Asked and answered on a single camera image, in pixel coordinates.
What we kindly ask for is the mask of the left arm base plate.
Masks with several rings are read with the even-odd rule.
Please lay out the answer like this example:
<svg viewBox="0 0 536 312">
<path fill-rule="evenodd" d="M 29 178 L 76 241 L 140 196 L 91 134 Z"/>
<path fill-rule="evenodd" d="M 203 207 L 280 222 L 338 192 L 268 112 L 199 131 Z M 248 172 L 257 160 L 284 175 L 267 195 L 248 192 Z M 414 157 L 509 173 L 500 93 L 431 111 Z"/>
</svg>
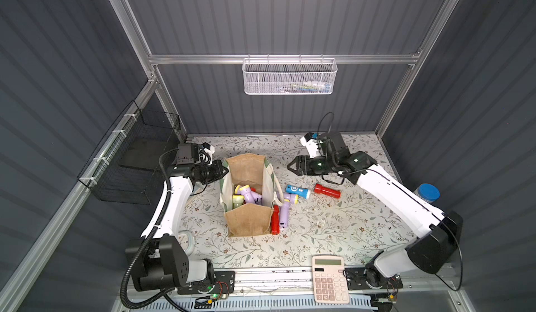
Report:
<svg viewBox="0 0 536 312">
<path fill-rule="evenodd" d="M 235 271 L 216 271 L 203 281 L 196 281 L 177 288 L 179 295 L 230 294 L 235 288 Z"/>
</svg>

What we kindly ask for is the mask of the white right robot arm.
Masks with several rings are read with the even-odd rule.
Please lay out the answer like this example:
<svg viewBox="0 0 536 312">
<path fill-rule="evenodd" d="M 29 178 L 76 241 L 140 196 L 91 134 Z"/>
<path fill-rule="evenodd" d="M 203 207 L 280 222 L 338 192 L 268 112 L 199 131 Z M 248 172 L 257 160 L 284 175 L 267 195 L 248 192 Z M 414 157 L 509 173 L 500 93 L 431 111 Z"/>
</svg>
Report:
<svg viewBox="0 0 536 312">
<path fill-rule="evenodd" d="M 298 176 L 336 173 L 376 197 L 413 231 L 406 246 L 383 251 L 367 264 L 367 272 L 380 279 L 419 269 L 436 274 L 459 248 L 463 219 L 427 203 L 389 175 L 365 152 L 345 157 L 295 157 L 288 165 Z"/>
</svg>

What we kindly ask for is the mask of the purple flashlight diagonal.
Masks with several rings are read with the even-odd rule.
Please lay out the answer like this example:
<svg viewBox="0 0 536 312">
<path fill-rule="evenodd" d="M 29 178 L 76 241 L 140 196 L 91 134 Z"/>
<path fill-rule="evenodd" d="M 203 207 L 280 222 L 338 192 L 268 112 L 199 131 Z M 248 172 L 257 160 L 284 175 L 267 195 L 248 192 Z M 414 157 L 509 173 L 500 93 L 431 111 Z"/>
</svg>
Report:
<svg viewBox="0 0 536 312">
<path fill-rule="evenodd" d="M 241 186 L 240 195 L 244 196 L 244 201 L 246 203 L 262 205 L 262 196 L 259 193 L 256 193 L 249 185 Z"/>
</svg>

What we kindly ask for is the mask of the pale green flashlight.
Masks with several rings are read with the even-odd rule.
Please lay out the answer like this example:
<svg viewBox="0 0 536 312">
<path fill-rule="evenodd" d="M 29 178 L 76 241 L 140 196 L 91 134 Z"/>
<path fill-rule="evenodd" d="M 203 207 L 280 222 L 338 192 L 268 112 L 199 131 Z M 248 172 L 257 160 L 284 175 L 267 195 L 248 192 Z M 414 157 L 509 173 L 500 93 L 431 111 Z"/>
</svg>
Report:
<svg viewBox="0 0 536 312">
<path fill-rule="evenodd" d="M 237 209 L 238 207 L 243 206 L 243 204 L 244 204 L 243 195 L 233 195 L 233 210 Z"/>
</svg>

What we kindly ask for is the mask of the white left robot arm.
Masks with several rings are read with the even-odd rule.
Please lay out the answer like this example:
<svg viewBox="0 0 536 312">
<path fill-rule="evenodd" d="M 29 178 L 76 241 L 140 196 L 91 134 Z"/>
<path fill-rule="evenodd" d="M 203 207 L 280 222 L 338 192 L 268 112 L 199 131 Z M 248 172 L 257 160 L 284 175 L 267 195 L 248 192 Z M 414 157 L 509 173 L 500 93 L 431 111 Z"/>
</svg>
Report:
<svg viewBox="0 0 536 312">
<path fill-rule="evenodd" d="M 129 242 L 127 260 L 131 261 L 144 240 L 148 246 L 132 266 L 130 278 L 138 292 L 192 287 L 209 290 L 215 282 L 214 267 L 208 259 L 193 260 L 179 243 L 181 216 L 193 185 L 211 184 L 229 170 L 221 160 L 211 164 L 175 165 L 166 169 L 167 179 L 156 211 L 139 239 Z"/>
</svg>

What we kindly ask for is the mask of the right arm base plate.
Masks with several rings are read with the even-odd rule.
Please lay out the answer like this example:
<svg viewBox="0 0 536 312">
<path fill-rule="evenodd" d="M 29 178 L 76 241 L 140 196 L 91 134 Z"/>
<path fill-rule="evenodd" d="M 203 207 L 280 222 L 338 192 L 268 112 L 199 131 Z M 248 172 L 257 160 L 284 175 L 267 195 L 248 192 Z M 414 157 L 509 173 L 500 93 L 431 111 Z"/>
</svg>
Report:
<svg viewBox="0 0 536 312">
<path fill-rule="evenodd" d="M 399 275 L 391 278 L 382 277 L 376 271 L 366 267 L 346 267 L 343 270 L 346 277 L 347 287 L 350 290 L 387 290 L 403 288 L 403 282 Z"/>
</svg>

